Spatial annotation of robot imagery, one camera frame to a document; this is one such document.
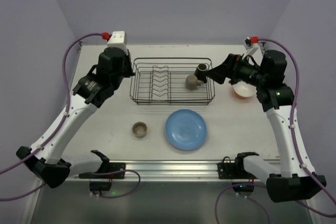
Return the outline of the orange white bowl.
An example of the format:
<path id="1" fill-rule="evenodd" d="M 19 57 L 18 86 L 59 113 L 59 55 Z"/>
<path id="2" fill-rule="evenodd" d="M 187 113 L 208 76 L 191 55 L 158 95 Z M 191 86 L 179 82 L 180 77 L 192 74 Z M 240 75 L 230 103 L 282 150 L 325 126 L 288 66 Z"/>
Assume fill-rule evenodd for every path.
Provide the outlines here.
<path id="1" fill-rule="evenodd" d="M 233 91 L 240 99 L 248 99 L 256 94 L 256 88 L 244 82 L 233 85 Z"/>

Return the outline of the black cup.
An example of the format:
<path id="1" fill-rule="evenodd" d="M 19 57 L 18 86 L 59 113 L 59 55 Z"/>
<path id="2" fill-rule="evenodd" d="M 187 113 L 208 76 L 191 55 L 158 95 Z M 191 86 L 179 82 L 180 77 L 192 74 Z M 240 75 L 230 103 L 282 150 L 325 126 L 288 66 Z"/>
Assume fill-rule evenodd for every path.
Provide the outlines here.
<path id="1" fill-rule="evenodd" d="M 206 72 L 208 70 L 208 67 L 204 63 L 200 63 L 194 72 L 194 75 L 197 77 L 199 81 L 202 81 L 203 83 L 207 83 L 207 77 Z"/>

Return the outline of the grey-green cup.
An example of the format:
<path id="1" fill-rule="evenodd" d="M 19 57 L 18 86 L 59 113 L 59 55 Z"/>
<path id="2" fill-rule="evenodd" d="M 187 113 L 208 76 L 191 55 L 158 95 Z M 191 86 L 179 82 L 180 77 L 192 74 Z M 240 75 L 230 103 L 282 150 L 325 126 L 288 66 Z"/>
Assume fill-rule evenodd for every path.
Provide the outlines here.
<path id="1" fill-rule="evenodd" d="M 197 76 L 190 74 L 185 79 L 185 87 L 189 90 L 195 90 L 203 84 L 201 80 L 198 80 Z"/>

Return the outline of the blue plate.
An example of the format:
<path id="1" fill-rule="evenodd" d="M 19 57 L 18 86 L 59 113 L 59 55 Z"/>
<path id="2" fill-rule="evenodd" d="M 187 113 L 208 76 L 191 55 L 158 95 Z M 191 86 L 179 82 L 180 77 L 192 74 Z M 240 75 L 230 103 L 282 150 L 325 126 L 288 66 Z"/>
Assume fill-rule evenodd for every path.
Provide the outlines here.
<path id="1" fill-rule="evenodd" d="M 167 141 L 175 148 L 193 151 L 206 142 L 207 125 L 197 112 L 181 109 L 168 116 L 164 133 Z"/>

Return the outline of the speckled grey cup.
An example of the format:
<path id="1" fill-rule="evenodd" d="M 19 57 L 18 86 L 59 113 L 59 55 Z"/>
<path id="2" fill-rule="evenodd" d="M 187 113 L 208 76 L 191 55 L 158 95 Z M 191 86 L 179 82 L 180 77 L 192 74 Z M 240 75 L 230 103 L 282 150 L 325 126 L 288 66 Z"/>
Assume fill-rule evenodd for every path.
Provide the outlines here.
<path id="1" fill-rule="evenodd" d="M 144 122 L 136 122 L 132 126 L 132 133 L 137 138 L 143 138 L 147 135 L 148 127 Z"/>

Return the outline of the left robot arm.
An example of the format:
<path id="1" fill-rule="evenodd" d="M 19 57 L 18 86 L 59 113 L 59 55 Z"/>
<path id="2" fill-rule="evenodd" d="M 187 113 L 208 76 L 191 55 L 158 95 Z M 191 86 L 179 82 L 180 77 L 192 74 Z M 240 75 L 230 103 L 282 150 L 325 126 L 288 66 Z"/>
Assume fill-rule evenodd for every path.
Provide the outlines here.
<path id="1" fill-rule="evenodd" d="M 20 147 L 16 156 L 50 188 L 60 186 L 73 175 L 105 176 L 109 159 L 100 151 L 90 151 L 79 161 L 63 157 L 63 152 L 85 121 L 114 95 L 122 80 L 133 75 L 127 49 L 105 48 L 98 63 L 79 79 L 64 110 L 48 130 L 30 147 Z"/>

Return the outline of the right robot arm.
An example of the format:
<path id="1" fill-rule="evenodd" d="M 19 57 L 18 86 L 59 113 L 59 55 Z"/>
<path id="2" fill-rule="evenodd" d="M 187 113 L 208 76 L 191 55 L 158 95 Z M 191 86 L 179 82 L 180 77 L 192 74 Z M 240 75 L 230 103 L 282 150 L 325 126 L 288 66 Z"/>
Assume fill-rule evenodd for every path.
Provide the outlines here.
<path id="1" fill-rule="evenodd" d="M 293 105 L 295 95 L 283 82 L 286 56 L 276 50 L 267 50 L 259 65 L 250 60 L 252 56 L 230 54 L 205 75 L 218 84 L 229 79 L 231 85 L 242 81 L 256 87 L 257 99 L 274 132 L 280 168 L 264 161 L 255 152 L 244 152 L 235 158 L 236 173 L 249 173 L 261 180 L 273 202 L 310 199 L 326 185 L 326 179 L 315 173 L 307 157 Z"/>

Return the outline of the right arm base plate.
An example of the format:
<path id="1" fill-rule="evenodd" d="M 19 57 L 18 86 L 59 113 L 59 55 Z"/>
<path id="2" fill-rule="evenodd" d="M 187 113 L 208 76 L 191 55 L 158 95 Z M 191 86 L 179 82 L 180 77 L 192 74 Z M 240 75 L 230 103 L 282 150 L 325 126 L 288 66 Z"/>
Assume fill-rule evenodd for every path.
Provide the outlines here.
<path id="1" fill-rule="evenodd" d="M 225 156 L 217 163 L 217 173 L 219 179 L 256 179 L 254 175 L 248 173 L 243 167 L 243 158 L 235 157 L 231 159 Z"/>

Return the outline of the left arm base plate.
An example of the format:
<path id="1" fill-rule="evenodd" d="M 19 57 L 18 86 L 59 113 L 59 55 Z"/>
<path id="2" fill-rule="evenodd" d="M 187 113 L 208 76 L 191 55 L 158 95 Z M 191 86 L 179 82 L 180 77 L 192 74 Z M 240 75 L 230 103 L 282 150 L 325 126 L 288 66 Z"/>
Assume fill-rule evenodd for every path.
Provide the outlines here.
<path id="1" fill-rule="evenodd" d="M 109 173 L 109 172 L 118 172 L 125 170 L 126 168 L 126 163 L 121 163 L 121 162 L 114 162 L 109 164 L 109 168 L 107 170 L 103 170 L 102 172 L 98 173 Z M 81 179 L 124 179 L 125 177 L 125 172 L 118 173 L 118 174 L 113 174 L 113 175 L 92 175 L 90 173 L 82 173 L 78 175 L 79 178 Z"/>

